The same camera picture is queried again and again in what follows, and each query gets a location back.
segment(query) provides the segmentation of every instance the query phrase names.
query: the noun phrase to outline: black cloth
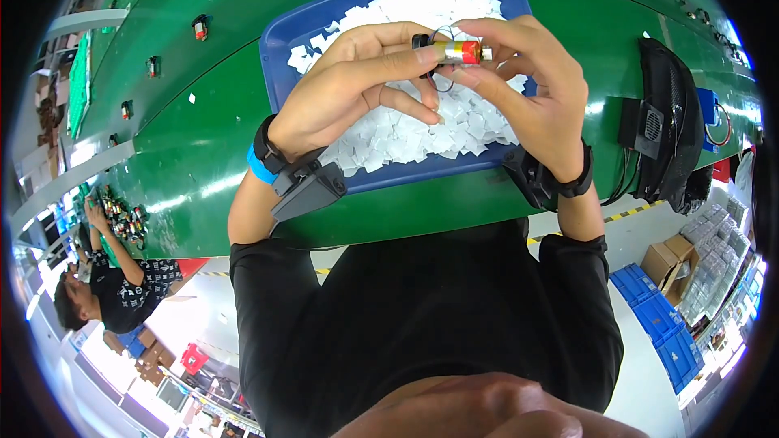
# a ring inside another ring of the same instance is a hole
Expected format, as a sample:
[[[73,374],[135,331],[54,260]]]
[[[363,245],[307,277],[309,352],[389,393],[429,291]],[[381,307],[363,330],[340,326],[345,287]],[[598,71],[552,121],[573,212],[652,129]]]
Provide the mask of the black cloth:
[[[241,389],[269,438],[330,436],[399,386],[504,372],[603,412],[622,361],[605,238],[515,221],[349,247],[319,286],[307,251],[234,244]]]
[[[180,281],[179,263],[173,259],[136,260],[143,269],[141,286],[125,279],[120,268],[108,265],[104,250],[94,250],[90,257],[90,287],[100,302],[103,325],[116,334],[135,330],[168,294],[170,285]]]

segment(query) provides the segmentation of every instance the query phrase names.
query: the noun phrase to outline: fingernail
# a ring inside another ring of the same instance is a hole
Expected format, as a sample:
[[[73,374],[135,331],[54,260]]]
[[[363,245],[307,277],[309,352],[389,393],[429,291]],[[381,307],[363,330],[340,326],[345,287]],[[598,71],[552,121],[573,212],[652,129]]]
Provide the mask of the fingernail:
[[[414,53],[417,54],[417,61],[420,64],[438,63],[443,61],[446,56],[442,48],[433,45],[417,48]]]
[[[479,84],[479,79],[468,72],[470,69],[471,68],[457,68],[452,72],[452,79],[464,87],[476,88]]]

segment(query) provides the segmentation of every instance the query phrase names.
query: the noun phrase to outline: red wire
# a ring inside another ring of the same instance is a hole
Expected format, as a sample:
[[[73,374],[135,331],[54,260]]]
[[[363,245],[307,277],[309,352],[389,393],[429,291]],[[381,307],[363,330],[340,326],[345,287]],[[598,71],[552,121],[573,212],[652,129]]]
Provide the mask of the red wire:
[[[726,144],[727,144],[727,142],[728,142],[728,141],[730,141],[731,135],[733,134],[733,124],[731,123],[731,120],[730,120],[730,115],[729,115],[729,114],[727,113],[727,111],[725,110],[725,107],[723,107],[723,106],[722,106],[722,105],[720,105],[719,103],[716,103],[715,105],[716,105],[717,107],[719,107],[719,108],[720,108],[720,110],[722,110],[722,112],[724,112],[724,113],[725,113],[725,118],[727,119],[727,136],[726,136],[726,138],[725,138],[725,140],[724,140],[724,141],[721,141],[721,142],[716,142],[716,141],[715,141],[714,139],[712,139],[712,138],[711,138],[711,136],[709,135],[709,127],[708,127],[708,126],[706,126],[706,129],[705,129],[705,131],[706,131],[706,137],[708,137],[708,138],[709,138],[709,142],[711,142],[712,144],[714,144],[715,146],[717,146],[717,147],[719,148],[719,147],[722,147],[722,146],[726,145]]]

